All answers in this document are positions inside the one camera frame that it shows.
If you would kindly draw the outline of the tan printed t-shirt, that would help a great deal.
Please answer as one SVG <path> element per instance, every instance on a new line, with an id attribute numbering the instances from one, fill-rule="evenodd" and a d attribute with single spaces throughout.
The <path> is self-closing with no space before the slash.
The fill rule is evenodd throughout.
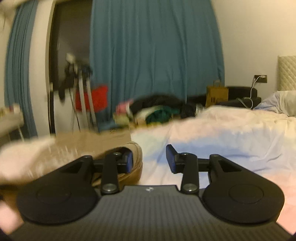
<path id="1" fill-rule="evenodd" d="M 119 174 L 119 185 L 138 184 L 142 175 L 142 149 L 132 141 L 130 131 L 122 130 L 77 131 L 7 143 L 1 147 L 1 185 L 23 185 L 79 157 L 103 157 L 115 148 L 128 148 L 133 154 L 132 171 Z"/>

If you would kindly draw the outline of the pile of dark clothes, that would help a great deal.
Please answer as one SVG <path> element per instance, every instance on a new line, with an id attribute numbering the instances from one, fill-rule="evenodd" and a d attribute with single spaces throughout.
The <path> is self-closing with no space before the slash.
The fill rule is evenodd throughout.
<path id="1" fill-rule="evenodd" d="M 153 94 L 120 103 L 113 113 L 113 120 L 119 126 L 163 124 L 174 118 L 194 117 L 203 110 L 205 104 L 205 95 L 181 100 L 174 95 Z"/>

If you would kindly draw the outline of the white vanity desk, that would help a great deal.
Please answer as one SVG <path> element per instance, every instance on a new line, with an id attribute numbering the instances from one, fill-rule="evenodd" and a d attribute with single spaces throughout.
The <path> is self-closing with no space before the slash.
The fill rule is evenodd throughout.
<path id="1" fill-rule="evenodd" d="M 19 104 L 14 103 L 9 107 L 1 107 L 1 137 L 9 136 L 15 130 L 18 130 L 20 139 L 23 141 L 21 127 L 24 125 L 24 117 Z"/>

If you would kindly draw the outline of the black bedside table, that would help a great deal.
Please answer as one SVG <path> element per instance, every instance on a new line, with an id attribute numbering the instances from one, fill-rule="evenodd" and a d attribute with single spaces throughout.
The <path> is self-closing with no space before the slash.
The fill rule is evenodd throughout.
<path id="1" fill-rule="evenodd" d="M 220 102 L 216 105 L 229 106 L 235 108 L 247 108 L 254 109 L 261 102 L 261 97 L 258 97 L 257 90 L 251 87 L 244 86 L 229 86 L 228 101 Z"/>

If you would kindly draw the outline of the brown paper bag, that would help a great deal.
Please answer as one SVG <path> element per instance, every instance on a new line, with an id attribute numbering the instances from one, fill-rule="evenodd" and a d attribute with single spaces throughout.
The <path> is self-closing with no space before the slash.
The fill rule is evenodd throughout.
<path id="1" fill-rule="evenodd" d="M 220 80 L 215 80 L 212 85 L 207 86 L 205 107 L 228 101 L 228 95 L 229 89 Z"/>

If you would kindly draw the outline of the red cloth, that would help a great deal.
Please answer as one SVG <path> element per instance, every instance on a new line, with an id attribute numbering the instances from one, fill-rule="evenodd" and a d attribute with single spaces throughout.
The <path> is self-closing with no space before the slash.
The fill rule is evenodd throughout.
<path id="1" fill-rule="evenodd" d="M 107 108 L 107 92 L 108 87 L 106 85 L 100 85 L 99 87 L 91 90 L 92 103 L 95 113 Z M 75 94 L 75 109 L 80 112 L 82 111 L 79 90 L 76 90 Z"/>

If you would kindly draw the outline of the grey pillow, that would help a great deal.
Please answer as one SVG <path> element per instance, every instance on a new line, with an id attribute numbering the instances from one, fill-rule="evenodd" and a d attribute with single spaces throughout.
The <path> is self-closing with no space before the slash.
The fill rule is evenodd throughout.
<path id="1" fill-rule="evenodd" d="M 295 117 L 296 112 L 296 91 L 276 91 L 264 99 L 254 110 L 272 111 L 277 114 L 285 114 Z"/>

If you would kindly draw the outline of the blue curtain left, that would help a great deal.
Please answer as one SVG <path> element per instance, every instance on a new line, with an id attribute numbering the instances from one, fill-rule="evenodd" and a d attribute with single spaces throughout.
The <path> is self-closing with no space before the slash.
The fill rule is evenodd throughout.
<path id="1" fill-rule="evenodd" d="M 24 119 L 22 132 L 26 138 L 37 135 L 29 83 L 30 46 L 37 5 L 37 1 L 27 1 L 17 7 L 6 51 L 4 102 L 20 106 Z"/>

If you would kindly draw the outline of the blue curtain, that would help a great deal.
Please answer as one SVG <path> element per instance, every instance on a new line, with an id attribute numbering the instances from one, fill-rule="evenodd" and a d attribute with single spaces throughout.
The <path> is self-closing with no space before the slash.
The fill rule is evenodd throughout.
<path id="1" fill-rule="evenodd" d="M 6 51 L 4 102 L 20 106 L 24 119 L 22 132 L 26 138 L 37 135 L 29 83 L 30 46 L 37 5 L 37 1 L 27 1 L 17 7 Z"/>
<path id="2" fill-rule="evenodd" d="M 108 124 L 116 106 L 154 93 L 182 100 L 225 80 L 222 42 L 210 1 L 93 1 L 92 82 L 105 84 Z"/>

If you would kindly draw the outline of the silver tripod stand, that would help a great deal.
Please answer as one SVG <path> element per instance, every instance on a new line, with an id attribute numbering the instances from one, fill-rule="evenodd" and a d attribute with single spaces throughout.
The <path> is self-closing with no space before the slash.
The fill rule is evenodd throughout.
<path id="1" fill-rule="evenodd" d="M 72 105 L 71 128 L 74 130 L 74 125 L 77 124 L 79 130 L 88 128 L 97 131 L 98 126 L 90 84 L 92 70 L 88 64 L 77 60 L 72 53 L 66 53 L 66 61 L 68 69 L 65 72 L 73 75 L 73 89 L 69 91 Z M 79 120 L 78 109 L 76 108 L 76 101 L 78 100 L 81 103 L 82 120 Z"/>

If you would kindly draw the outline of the quilted beige headboard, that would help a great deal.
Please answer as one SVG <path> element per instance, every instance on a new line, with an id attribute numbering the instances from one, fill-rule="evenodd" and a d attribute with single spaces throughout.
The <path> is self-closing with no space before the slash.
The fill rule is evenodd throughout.
<path id="1" fill-rule="evenodd" d="M 278 57 L 278 90 L 296 89 L 296 56 Z"/>

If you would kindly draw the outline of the blue curtain right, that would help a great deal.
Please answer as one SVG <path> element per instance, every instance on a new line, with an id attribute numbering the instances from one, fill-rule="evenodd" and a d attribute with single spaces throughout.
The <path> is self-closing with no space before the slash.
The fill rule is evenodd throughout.
<path id="1" fill-rule="evenodd" d="M 116 106 L 154 93 L 182 100 L 225 80 L 222 42 L 210 1 L 93 1 L 92 82 L 105 84 L 108 124 Z"/>

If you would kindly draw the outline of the wall power outlet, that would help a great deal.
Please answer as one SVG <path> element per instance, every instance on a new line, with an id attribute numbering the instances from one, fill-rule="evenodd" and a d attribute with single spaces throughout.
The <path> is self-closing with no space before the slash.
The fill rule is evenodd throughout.
<path id="1" fill-rule="evenodd" d="M 267 75 L 254 75 L 254 83 L 267 83 Z"/>

